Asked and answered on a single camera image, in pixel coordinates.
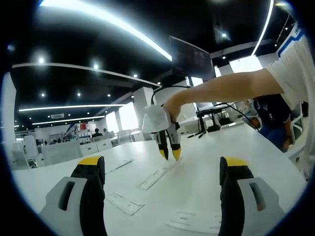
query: white table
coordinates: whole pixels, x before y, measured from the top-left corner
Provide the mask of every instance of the white table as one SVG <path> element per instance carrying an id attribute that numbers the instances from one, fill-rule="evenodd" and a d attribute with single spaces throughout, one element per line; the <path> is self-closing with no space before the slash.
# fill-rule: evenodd
<path id="1" fill-rule="evenodd" d="M 105 170 L 111 162 L 124 158 L 134 161 L 105 177 L 105 195 L 113 191 L 145 204 L 133 216 L 105 200 L 104 221 L 110 236 L 120 235 L 200 235 L 165 225 L 175 210 L 221 212 L 219 163 L 221 156 L 237 156 L 250 162 L 255 177 L 265 180 L 279 195 L 280 206 L 288 212 L 300 197 L 305 180 L 288 158 L 247 125 L 208 133 L 201 139 L 183 138 L 181 161 L 149 190 L 137 186 L 157 169 L 175 163 L 165 161 L 155 141 L 126 143 L 102 152 Z M 40 212 L 48 191 L 64 176 L 70 176 L 78 161 L 71 160 L 32 170 L 14 171 L 27 202 Z"/>

